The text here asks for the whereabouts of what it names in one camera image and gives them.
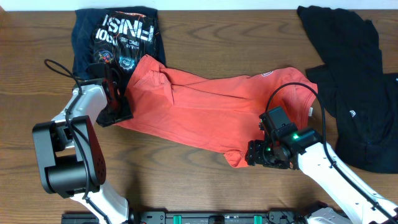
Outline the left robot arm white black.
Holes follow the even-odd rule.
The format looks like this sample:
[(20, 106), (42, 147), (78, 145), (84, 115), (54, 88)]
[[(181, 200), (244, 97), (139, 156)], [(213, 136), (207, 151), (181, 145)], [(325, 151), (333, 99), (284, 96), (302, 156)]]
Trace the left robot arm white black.
[(77, 82), (64, 109), (32, 129), (42, 187), (86, 207), (97, 223), (128, 223), (129, 203), (106, 180), (106, 163), (94, 124), (119, 106), (113, 81)]

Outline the red-orange t-shirt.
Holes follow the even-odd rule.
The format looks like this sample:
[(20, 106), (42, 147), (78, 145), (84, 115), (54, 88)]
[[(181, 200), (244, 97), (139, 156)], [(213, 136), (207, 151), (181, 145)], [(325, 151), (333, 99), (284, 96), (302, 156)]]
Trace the red-orange t-shirt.
[(260, 115), (280, 106), (304, 128), (316, 91), (316, 84), (294, 67), (206, 79), (146, 55), (126, 89), (132, 118), (120, 126), (220, 153), (231, 167), (242, 168), (248, 142), (263, 137)]

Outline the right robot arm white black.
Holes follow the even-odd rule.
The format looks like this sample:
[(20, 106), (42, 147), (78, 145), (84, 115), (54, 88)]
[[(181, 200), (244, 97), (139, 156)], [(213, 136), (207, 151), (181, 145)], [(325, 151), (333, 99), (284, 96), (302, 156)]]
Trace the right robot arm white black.
[(275, 169), (300, 170), (344, 211), (348, 223), (397, 223), (397, 204), (355, 174), (312, 128), (265, 134), (248, 142), (246, 162)]

